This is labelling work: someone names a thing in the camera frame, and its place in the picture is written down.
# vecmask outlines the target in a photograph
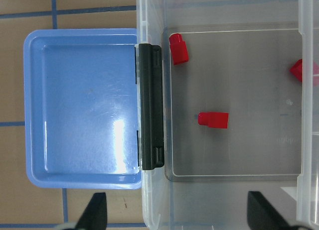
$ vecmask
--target red toy brick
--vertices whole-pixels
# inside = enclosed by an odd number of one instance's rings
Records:
[[[298,60],[290,69],[290,72],[300,81],[303,82],[303,60]],[[314,75],[319,74],[319,66],[314,62]],[[314,86],[319,84],[319,76],[313,76]]]
[[[201,112],[198,114],[198,124],[207,125],[209,128],[228,128],[228,113]]]
[[[169,37],[170,52],[174,65],[188,61],[188,51],[182,35],[175,33]]]

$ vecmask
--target transparent storage container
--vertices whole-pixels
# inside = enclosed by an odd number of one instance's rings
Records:
[[[137,0],[138,43],[163,54],[165,166],[142,172],[151,230],[238,230],[247,193],[319,229],[318,0]],[[181,33],[189,62],[173,66]],[[303,83],[289,69],[303,59]],[[228,129],[197,124],[228,112]]]

